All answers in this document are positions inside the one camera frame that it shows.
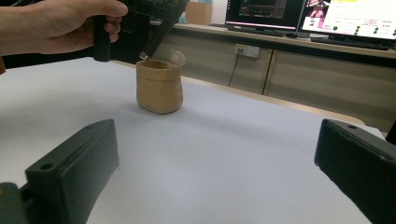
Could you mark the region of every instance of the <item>screen display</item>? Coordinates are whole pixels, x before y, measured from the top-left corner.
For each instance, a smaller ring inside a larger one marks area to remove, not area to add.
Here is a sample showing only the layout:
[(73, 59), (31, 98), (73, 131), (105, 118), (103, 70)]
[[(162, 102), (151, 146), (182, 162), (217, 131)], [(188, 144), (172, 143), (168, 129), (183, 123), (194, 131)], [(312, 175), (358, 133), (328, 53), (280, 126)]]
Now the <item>screen display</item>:
[(300, 30), (396, 39), (395, 0), (306, 0)]
[(304, 0), (228, 0), (225, 23), (294, 31), (303, 5)]

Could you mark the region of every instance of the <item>wall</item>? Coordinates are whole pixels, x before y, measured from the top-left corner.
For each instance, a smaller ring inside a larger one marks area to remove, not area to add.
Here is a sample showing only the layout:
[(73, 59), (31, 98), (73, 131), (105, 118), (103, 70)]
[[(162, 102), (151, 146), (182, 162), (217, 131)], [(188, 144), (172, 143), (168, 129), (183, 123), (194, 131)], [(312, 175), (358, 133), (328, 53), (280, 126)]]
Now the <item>wall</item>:
[(212, 0), (212, 23), (224, 24), (227, 0)]

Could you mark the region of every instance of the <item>dark screen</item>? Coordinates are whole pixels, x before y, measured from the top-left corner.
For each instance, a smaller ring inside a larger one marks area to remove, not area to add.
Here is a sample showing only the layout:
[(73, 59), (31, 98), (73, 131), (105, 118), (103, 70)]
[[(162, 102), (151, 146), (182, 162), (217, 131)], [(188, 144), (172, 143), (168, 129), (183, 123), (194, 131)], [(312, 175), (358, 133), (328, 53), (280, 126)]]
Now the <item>dark screen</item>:
[(228, 0), (226, 24), (296, 30), (304, 0)]

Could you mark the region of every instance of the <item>table surface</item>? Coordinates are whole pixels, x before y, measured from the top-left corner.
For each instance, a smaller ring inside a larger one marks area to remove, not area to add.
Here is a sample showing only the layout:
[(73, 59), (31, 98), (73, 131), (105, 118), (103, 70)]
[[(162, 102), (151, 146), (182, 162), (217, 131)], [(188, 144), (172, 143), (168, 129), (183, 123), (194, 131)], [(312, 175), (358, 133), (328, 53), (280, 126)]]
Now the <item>table surface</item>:
[(21, 187), (32, 163), (114, 119), (120, 169), (89, 224), (370, 223), (314, 164), (325, 116), (182, 84), (182, 107), (156, 115), (138, 106), (132, 67), (85, 58), (9, 69), (0, 76), (0, 181)]

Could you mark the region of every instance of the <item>finger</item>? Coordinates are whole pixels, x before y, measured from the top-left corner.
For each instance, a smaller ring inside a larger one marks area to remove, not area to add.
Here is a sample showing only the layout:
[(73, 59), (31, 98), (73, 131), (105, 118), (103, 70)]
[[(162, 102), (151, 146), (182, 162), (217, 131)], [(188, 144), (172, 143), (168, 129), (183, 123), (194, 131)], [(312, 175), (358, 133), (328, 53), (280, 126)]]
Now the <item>finger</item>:
[(109, 37), (110, 37), (110, 42), (114, 43), (114, 42), (116, 42), (119, 39), (119, 34), (117, 34), (117, 33), (110, 34)]
[(111, 17), (111, 16), (106, 16), (106, 21), (108, 22), (121, 22), (122, 21), (122, 17)]
[(128, 13), (128, 7), (117, 0), (89, 0), (84, 3), (83, 13), (87, 18), (96, 15), (122, 17)]
[(105, 24), (105, 30), (111, 34), (118, 33), (121, 30), (119, 23), (109, 23)]

